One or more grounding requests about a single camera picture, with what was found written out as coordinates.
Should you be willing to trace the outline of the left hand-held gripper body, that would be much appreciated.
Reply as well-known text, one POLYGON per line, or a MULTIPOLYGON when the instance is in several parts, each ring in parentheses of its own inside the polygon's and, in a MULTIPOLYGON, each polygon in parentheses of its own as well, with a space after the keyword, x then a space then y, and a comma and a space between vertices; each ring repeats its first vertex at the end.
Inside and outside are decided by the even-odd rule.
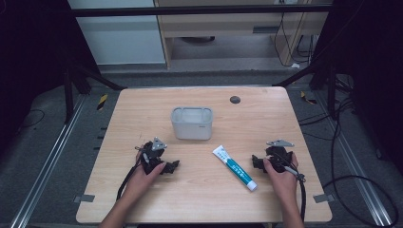
POLYGON ((150 174, 157 165, 163 162, 161 156, 166 147, 164 142, 155 137, 153 141, 147 142, 139 149, 141 164, 146 174, 150 174))

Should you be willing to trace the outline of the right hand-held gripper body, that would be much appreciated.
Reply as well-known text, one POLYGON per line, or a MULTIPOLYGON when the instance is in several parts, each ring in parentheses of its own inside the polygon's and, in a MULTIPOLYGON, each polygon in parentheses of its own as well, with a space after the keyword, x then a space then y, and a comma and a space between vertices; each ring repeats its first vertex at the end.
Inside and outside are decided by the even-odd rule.
POLYGON ((278 173, 291 171, 294 169, 292 164, 292 151, 287 151, 286 146, 292 146, 290 142, 284 140, 270 141, 266 143, 268 147, 265 149, 269 162, 278 173))

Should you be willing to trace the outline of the person's left hand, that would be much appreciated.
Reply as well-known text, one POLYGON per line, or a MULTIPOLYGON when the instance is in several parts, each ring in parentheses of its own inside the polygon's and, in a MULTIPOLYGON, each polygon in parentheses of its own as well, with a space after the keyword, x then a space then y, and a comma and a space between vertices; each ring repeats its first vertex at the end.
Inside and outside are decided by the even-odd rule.
POLYGON ((141 167, 136 168, 126 184, 121 199, 129 204, 135 204, 160 176, 164 168, 164 162, 158 164, 149 174, 146 174, 141 167))

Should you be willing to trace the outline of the person's right hand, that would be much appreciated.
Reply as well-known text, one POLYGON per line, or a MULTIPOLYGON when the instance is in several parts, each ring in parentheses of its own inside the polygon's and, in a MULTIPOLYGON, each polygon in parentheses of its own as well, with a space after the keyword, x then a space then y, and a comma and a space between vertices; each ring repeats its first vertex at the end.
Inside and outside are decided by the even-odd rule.
POLYGON ((297 203, 297 178, 289 171, 278 173, 267 158, 263 159, 264 167, 272 182, 274 192, 281 204, 292 205, 297 203))

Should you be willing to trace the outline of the white and teal toothpaste tube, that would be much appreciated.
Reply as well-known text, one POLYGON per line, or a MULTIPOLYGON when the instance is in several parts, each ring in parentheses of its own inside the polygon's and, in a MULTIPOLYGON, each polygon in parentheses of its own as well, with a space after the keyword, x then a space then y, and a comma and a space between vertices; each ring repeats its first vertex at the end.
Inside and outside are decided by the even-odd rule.
POLYGON ((213 154, 222 161, 228 169, 235 174, 235 176, 251 191, 255 191, 258 185, 253 181, 253 179, 248 175, 248 173, 235 161, 233 160, 226 149, 220 145, 213 150, 213 154))

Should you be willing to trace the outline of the white plastic container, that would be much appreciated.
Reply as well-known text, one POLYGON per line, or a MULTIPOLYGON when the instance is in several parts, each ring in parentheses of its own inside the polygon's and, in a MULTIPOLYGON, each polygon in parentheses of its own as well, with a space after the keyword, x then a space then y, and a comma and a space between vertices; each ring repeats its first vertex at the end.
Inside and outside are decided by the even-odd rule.
POLYGON ((171 113, 177 139, 209 140, 212 136, 213 111, 202 106, 179 106, 171 113))

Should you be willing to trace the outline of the yellow and black tape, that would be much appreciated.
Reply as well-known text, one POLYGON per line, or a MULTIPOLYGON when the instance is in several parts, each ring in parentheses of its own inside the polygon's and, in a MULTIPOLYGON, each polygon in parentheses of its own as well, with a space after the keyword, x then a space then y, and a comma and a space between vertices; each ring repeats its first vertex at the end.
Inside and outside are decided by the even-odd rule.
POLYGON ((301 91, 300 97, 303 101, 305 101, 308 104, 311 104, 311 105, 317 104, 317 99, 315 97, 315 94, 312 91, 301 91))
POLYGON ((103 95, 101 96, 100 101, 99 101, 99 103, 97 104, 96 110, 102 110, 102 109, 103 109, 103 107, 104 107, 104 105, 105 105, 105 103, 106 103, 107 97, 108 97, 107 94, 103 94, 103 95))

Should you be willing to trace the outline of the black metal stand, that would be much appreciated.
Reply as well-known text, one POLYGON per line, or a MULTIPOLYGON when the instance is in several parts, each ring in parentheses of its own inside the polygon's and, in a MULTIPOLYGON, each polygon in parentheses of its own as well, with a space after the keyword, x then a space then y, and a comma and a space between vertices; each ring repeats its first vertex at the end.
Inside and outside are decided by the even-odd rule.
POLYGON ((287 87, 302 77, 312 74, 309 87, 313 90, 327 85, 327 110, 331 117, 336 119, 336 68, 331 61, 314 60, 309 66, 293 76, 274 84, 274 86, 287 87))
POLYGON ((108 79, 104 78, 100 73, 95 72, 85 66, 76 64, 74 62, 68 62, 65 66, 64 72, 64 90, 65 90, 65 104, 66 104, 66 118, 67 124, 73 117, 74 102, 72 95, 72 88, 75 86, 80 94, 89 94, 91 86, 86 78, 89 77, 104 86, 107 86, 113 90, 123 90, 124 86, 117 85, 108 79))

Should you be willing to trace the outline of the white cabinet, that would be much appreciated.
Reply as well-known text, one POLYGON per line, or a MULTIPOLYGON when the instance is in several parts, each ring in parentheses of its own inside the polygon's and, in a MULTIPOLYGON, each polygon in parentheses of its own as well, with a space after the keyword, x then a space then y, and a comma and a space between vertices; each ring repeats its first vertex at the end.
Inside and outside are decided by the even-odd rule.
MULTIPOLYGON (((153 0, 67 0, 73 10, 153 7, 153 0)), ((78 17, 98 66, 164 64, 157 17, 78 17)))

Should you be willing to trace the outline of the dark curtain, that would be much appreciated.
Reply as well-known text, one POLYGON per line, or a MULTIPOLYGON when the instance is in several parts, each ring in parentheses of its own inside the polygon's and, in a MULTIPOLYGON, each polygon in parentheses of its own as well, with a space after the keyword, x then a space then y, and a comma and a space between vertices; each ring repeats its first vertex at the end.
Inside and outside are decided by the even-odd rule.
POLYGON ((76 19, 45 13, 69 9, 68 0, 0 0, 0 157, 7 153, 32 101, 63 83, 51 34, 79 64, 99 71, 76 19))
POLYGON ((403 175, 403 0, 333 0, 315 57, 354 79, 379 149, 403 175))

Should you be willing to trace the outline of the light wooden desk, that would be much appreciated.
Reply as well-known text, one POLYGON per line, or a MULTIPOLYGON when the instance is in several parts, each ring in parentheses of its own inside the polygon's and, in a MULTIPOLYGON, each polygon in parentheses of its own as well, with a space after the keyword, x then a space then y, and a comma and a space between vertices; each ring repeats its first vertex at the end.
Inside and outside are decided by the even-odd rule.
MULTIPOLYGON (((153 0, 157 7, 236 6, 236 5, 319 5, 333 0, 153 0)), ((327 19, 326 12, 284 12, 246 14, 160 15, 164 54, 171 56, 172 40, 179 37, 226 35, 269 35, 284 65, 293 62, 303 36, 319 35, 327 19)))

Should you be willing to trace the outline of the black horizontal bar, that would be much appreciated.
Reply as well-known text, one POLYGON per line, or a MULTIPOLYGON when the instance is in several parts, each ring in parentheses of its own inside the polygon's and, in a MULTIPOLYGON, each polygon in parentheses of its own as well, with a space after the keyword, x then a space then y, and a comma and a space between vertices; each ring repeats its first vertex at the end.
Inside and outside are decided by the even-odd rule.
POLYGON ((148 16, 148 15, 199 15, 234 13, 283 13, 283 12, 324 12, 333 9, 332 4, 319 5, 236 5, 236 6, 194 6, 120 9, 71 9, 68 13, 75 17, 103 16, 148 16))

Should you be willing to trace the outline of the grey metal table bracket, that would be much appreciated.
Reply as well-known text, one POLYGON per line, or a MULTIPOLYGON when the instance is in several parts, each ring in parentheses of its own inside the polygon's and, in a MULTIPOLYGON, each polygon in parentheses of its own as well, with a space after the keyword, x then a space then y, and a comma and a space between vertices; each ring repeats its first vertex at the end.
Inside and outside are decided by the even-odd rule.
POLYGON ((332 202, 332 201, 335 201, 335 200, 336 200, 336 198, 332 194, 330 194, 330 195, 321 194, 321 195, 315 195, 314 196, 314 201, 316 203, 325 202, 325 201, 332 202))
POLYGON ((75 196, 74 199, 73 199, 73 201, 74 201, 75 203, 80 203, 80 202, 93 202, 94 199, 95 199, 95 196, 94 196, 94 195, 86 195, 86 194, 83 194, 83 195, 80 195, 80 196, 75 196))

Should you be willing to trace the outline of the metal floor rail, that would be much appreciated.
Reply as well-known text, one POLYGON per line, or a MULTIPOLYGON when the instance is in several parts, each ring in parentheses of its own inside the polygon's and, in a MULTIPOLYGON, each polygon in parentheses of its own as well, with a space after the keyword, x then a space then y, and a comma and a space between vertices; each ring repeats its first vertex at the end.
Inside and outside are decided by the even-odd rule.
POLYGON ((335 144, 337 149, 346 162, 350 173, 355 175, 355 184, 357 185, 360 195, 369 209, 369 212, 374 220, 374 224, 379 227, 391 225, 393 223, 393 219, 387 212, 385 205, 381 201, 381 197, 377 194, 375 186, 370 181, 366 180, 367 174, 354 155, 352 147, 349 145, 341 130, 339 121, 335 121, 332 117, 329 117, 328 124, 335 132, 335 144))
POLYGON ((52 146, 45 163, 43 164, 34 184, 29 190, 23 204, 14 216, 10 223, 10 228, 26 228, 29 223, 29 219, 41 198, 48 180, 62 155, 69 136, 77 123, 78 118, 83 110, 83 105, 86 102, 86 95, 79 95, 77 103, 73 107, 73 113, 67 123, 63 125, 61 132, 58 135, 54 145, 52 146))

